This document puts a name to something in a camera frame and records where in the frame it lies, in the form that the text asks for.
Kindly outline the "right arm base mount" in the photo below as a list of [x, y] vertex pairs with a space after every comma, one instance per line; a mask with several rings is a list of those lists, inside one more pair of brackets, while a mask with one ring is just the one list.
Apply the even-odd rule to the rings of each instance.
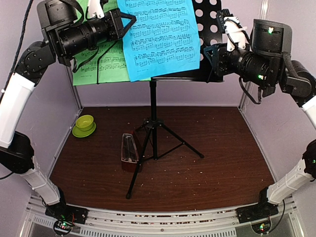
[[273, 229], [271, 217], [278, 214], [278, 207], [275, 205], [259, 207], [255, 204], [240, 207], [236, 212], [240, 224], [250, 222], [254, 233], [266, 235]]

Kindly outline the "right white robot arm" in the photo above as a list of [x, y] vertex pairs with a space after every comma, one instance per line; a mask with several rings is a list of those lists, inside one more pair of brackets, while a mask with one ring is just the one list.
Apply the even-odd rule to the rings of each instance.
[[[218, 77], [237, 74], [239, 83], [252, 82], [258, 85], [259, 104], [263, 97], [272, 95], [279, 85], [283, 93], [291, 95], [295, 103], [316, 123], [316, 79], [298, 61], [291, 59], [292, 29], [290, 26], [269, 20], [254, 19], [250, 48], [238, 45], [231, 33], [244, 30], [232, 17], [219, 18], [222, 31], [228, 36], [227, 43], [206, 47], [203, 52], [213, 72]], [[278, 182], [260, 192], [257, 204], [238, 211], [252, 211], [258, 218], [270, 211], [308, 181], [316, 179], [316, 142], [312, 141], [298, 164]]]

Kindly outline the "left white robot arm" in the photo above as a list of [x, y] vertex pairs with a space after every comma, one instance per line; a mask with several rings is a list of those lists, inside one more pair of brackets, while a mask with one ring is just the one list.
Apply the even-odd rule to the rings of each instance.
[[48, 209], [60, 219], [71, 215], [64, 194], [40, 170], [27, 135], [16, 130], [27, 101], [47, 68], [59, 62], [70, 66], [84, 50], [122, 39], [136, 17], [115, 8], [104, 11], [103, 0], [90, 0], [83, 9], [75, 0], [44, 0], [37, 6], [42, 41], [16, 53], [0, 98], [0, 162], [21, 175]]

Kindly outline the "blue sheet music page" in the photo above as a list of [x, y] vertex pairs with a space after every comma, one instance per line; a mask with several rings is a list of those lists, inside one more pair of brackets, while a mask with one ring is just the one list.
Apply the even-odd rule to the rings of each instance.
[[123, 37], [131, 82], [199, 69], [200, 38], [191, 0], [119, 0], [136, 22]]

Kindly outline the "black music stand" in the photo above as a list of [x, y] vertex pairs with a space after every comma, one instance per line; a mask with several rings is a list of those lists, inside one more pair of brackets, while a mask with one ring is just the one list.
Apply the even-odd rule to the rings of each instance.
[[[193, 0], [194, 10], [202, 10], [203, 13], [209, 13], [209, 16], [202, 16], [200, 23], [202, 26], [211, 27], [215, 25], [218, 27], [216, 21], [216, 11], [222, 9], [222, 0]], [[215, 12], [215, 18], [211, 17], [211, 12]], [[202, 46], [198, 52], [202, 52], [211, 43], [221, 43], [222, 34], [213, 33], [211, 30], [202, 30], [199, 33]], [[98, 95], [98, 106], [105, 107], [132, 107], [132, 106], [147, 106], [151, 107], [151, 117], [153, 114], [157, 117], [157, 107], [198, 107], [198, 106], [230, 106], [231, 102], [234, 105], [234, 99], [225, 99], [223, 92], [223, 79], [219, 79], [212, 73], [211, 65], [207, 59], [202, 59], [199, 63], [200, 68], [195, 70], [182, 70], [177, 73], [167, 74], [154, 77], [150, 82], [113, 82], [101, 85], [103, 89], [102, 96]], [[145, 93], [145, 83], [149, 85], [149, 96]], [[155, 160], [166, 156], [181, 146], [184, 146], [184, 141], [180, 140], [181, 145], [172, 148], [170, 151], [158, 156], [158, 142], [157, 142], [157, 129], [151, 129], [154, 135], [154, 158]]]

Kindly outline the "green sheet music page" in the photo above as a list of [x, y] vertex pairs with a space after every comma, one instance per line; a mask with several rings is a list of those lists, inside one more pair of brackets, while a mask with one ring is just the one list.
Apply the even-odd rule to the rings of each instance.
[[99, 50], [85, 50], [75, 56], [78, 64], [90, 57], [93, 59], [73, 73], [73, 85], [129, 82], [122, 40], [105, 42], [98, 48]]

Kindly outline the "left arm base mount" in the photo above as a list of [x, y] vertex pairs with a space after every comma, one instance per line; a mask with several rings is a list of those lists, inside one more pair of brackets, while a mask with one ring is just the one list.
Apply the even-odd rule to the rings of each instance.
[[68, 205], [65, 212], [46, 207], [45, 215], [53, 217], [56, 221], [53, 223], [53, 230], [58, 236], [68, 235], [76, 224], [85, 224], [88, 216], [86, 208]]

